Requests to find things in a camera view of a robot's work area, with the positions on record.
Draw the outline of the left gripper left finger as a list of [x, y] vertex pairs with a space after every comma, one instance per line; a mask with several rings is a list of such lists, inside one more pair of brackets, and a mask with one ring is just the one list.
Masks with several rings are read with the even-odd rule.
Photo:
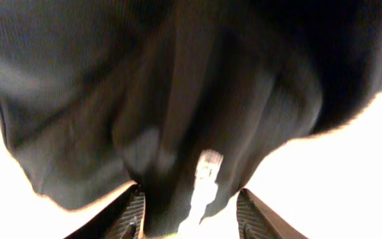
[[144, 212], [145, 194], [140, 185], [132, 185], [66, 239], [139, 239]]

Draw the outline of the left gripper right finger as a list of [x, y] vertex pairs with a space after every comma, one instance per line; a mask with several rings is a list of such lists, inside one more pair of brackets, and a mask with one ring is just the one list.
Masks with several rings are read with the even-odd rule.
[[307, 239], [248, 189], [238, 194], [236, 216], [240, 239]]

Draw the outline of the black polo shirt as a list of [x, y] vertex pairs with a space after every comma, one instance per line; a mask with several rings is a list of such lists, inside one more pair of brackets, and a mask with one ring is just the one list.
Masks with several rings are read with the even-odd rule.
[[213, 216], [290, 139], [382, 89], [382, 1], [0, 1], [0, 129], [35, 193], [79, 209], [135, 181], [176, 232], [201, 152]]

